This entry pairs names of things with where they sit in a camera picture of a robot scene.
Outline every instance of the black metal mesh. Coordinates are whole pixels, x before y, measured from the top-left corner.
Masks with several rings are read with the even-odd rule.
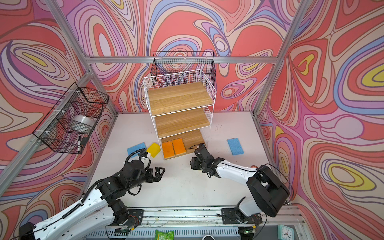
[[[108,100],[108,95],[93,88],[77,88],[38,138],[54,152],[81,154]],[[73,120],[77,115],[88,117],[92,120],[92,124]]]
[[[215,85],[216,67],[212,51],[156,51],[153,57],[151,76],[201,69]]]

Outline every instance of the clock face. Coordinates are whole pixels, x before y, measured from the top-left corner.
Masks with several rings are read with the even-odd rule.
[[[281,227],[281,238],[284,240],[293,240],[293,231],[286,226]]]

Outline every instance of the teal clock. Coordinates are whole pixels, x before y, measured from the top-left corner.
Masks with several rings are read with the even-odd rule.
[[[277,226],[277,238],[279,240],[295,240],[295,235],[293,233],[293,228],[278,225]]]

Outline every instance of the bottom shelf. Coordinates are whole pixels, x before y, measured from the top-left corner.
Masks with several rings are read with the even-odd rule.
[[[172,140],[175,140],[175,139],[178,139],[178,138],[182,138],[183,139],[183,143],[184,143],[184,147],[185,147],[186,152],[182,153],[182,154],[179,154],[179,155],[176,155],[174,157],[165,158],[165,160],[172,159],[172,158],[175,158],[175,157],[180,157],[180,156],[192,153],[192,152],[194,152],[194,149],[192,149],[192,148],[189,149],[190,147],[196,148],[199,143],[205,143],[204,142],[204,138],[201,135],[200,129],[196,129],[196,130],[193,130],[193,131],[180,133],[180,134],[177,134],[177,135],[174,135],[174,136],[170,136],[170,137],[166,137],[166,138],[162,138],[161,139],[161,143],[169,142],[169,141],[172,141]]]

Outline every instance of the green snack bag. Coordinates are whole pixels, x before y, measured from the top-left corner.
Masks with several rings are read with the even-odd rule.
[[[173,231],[167,232],[167,240],[173,240]]]
[[[155,231],[155,240],[167,240],[167,233]]]

